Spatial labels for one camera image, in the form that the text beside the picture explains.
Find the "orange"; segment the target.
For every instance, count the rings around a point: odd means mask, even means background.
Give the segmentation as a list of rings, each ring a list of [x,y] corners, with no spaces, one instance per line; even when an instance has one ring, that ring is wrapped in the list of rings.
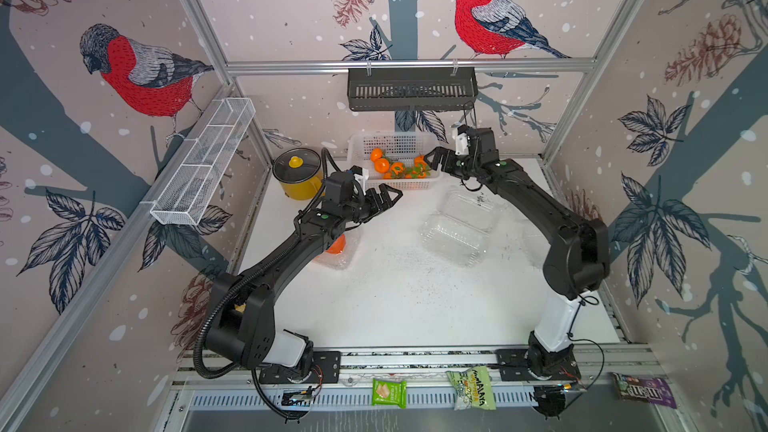
[[[414,166],[420,167],[422,170],[426,171],[429,169],[428,164],[426,163],[423,156],[418,156],[414,159]]]

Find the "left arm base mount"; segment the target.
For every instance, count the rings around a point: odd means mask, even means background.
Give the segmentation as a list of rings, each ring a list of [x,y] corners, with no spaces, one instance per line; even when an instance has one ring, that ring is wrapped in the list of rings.
[[[340,369],[340,351],[307,350],[294,367],[269,364],[259,372],[259,382],[267,385],[336,384]]]

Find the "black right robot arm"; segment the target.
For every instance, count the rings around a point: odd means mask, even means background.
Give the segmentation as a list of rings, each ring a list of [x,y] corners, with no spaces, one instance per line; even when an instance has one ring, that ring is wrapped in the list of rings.
[[[480,186],[515,206],[543,234],[549,251],[542,272],[550,293],[528,339],[530,373],[547,379],[574,361],[572,329],[587,293],[610,272],[609,234],[599,219],[588,220],[563,206],[512,159],[503,159],[489,128],[461,125],[453,150],[438,146],[424,155],[430,168]]]

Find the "orange large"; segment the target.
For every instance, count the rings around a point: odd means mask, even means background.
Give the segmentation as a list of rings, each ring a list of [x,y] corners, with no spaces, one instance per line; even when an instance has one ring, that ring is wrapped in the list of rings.
[[[332,255],[338,255],[341,254],[347,244],[346,235],[342,234],[338,239],[336,239],[332,245],[326,250],[328,254]]]

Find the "clear clamshell three oranges branch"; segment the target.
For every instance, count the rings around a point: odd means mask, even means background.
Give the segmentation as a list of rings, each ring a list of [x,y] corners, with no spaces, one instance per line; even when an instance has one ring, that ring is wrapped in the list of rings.
[[[422,243],[443,260],[474,267],[484,259],[503,210],[485,193],[452,187],[421,226]]]

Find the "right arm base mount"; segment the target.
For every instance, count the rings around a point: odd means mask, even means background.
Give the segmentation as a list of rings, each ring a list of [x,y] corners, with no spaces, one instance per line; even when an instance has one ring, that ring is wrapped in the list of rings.
[[[574,346],[559,352],[547,352],[538,346],[533,348],[505,348],[495,351],[496,368],[502,381],[558,381],[581,380]]]

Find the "clear clamshell oranges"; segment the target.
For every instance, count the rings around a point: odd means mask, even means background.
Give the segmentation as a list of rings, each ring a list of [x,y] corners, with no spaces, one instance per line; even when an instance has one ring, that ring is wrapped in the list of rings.
[[[313,263],[335,270],[348,268],[358,251],[362,236],[360,228],[345,232],[327,251],[314,258]]]

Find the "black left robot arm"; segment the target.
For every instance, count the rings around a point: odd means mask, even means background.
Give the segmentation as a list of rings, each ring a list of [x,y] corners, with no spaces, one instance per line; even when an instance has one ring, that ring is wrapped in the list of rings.
[[[363,189],[363,169],[340,169],[326,149],[320,153],[320,171],[320,190],[293,219],[291,235],[256,265],[213,281],[193,347],[193,366],[202,378],[217,379],[238,367],[280,366],[301,378],[310,374],[312,341],[276,329],[278,298],[345,232],[381,215],[403,197],[402,191],[386,184]]]

